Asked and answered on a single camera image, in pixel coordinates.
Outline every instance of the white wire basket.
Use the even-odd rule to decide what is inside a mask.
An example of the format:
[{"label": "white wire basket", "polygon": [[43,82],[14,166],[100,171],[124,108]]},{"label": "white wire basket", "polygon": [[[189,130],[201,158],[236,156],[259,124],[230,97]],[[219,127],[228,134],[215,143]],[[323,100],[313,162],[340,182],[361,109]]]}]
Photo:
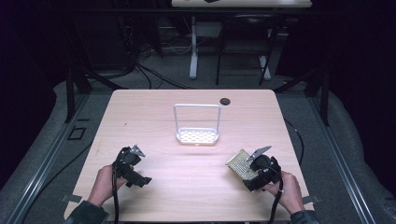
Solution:
[{"label": "white wire basket", "polygon": [[[217,123],[216,128],[210,127],[181,127],[179,128],[178,118],[177,118],[177,109],[182,106],[188,107],[212,107],[216,108],[218,111],[217,114]],[[174,105],[174,113],[175,113],[175,123],[177,128],[177,141],[183,145],[193,145],[193,146],[213,146],[219,140],[219,121],[220,121],[220,111],[221,107],[219,105],[192,105],[192,104],[176,104]]]}]

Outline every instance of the human hand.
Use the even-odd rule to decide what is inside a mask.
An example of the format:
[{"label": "human hand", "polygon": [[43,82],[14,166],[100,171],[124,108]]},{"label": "human hand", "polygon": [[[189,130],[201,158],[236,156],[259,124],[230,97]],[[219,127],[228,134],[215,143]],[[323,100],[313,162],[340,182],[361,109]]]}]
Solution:
[{"label": "human hand", "polygon": [[[283,179],[283,193],[279,203],[288,210],[289,214],[293,214],[305,210],[300,185],[297,178],[286,172],[281,172]],[[268,184],[262,187],[272,193],[274,196],[279,192],[279,182],[276,184]]]},{"label": "human hand", "polygon": [[[88,202],[102,207],[103,203],[113,196],[113,167],[112,165],[104,166],[98,171],[95,183],[93,184]],[[117,178],[117,189],[128,182],[124,178]]]}]

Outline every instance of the light wood tabletop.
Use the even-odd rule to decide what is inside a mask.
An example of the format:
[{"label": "light wood tabletop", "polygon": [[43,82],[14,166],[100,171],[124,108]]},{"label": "light wood tabletop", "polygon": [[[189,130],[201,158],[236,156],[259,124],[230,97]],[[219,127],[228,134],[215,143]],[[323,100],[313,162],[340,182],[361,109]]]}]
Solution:
[{"label": "light wood tabletop", "polygon": [[173,7],[311,7],[310,0],[172,0]]},{"label": "light wood tabletop", "polygon": [[[221,105],[222,98],[231,103]],[[176,137],[175,104],[221,105],[219,141],[214,146],[181,145]],[[217,117],[212,115],[195,108],[180,111],[179,126],[216,126]],[[242,148],[251,154],[257,148],[272,146],[265,155],[274,156],[282,170],[296,175],[303,196],[308,195],[273,91],[114,91],[73,194],[87,200],[97,171],[111,164],[123,147],[133,145],[146,154],[135,170],[152,180],[143,188],[120,188],[120,221],[268,220],[273,195],[261,190],[250,192],[225,165]],[[64,217],[77,206],[70,202]],[[114,220],[113,199],[103,208],[110,214],[108,220]],[[281,205],[276,219],[290,219]]]}]

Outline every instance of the person's left hand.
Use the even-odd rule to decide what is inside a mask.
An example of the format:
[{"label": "person's left hand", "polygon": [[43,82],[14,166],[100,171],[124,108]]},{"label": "person's left hand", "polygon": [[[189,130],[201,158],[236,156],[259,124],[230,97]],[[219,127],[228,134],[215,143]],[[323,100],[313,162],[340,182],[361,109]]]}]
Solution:
[{"label": "person's left hand", "polygon": [[[103,203],[113,196],[112,176],[112,165],[104,166],[98,171],[90,197],[87,200],[88,202],[98,207],[102,207]],[[124,178],[117,178],[117,190],[126,182],[128,181]]]}]

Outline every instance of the dark green sleeve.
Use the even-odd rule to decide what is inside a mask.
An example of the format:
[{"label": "dark green sleeve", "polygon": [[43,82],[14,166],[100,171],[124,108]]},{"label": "dark green sleeve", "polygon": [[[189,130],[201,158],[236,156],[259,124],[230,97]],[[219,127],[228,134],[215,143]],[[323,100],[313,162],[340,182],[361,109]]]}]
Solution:
[{"label": "dark green sleeve", "polygon": [[311,210],[304,210],[291,214],[291,224],[319,224],[317,213]]},{"label": "dark green sleeve", "polygon": [[102,224],[105,223],[108,213],[102,208],[83,201],[67,218],[64,224]]}]

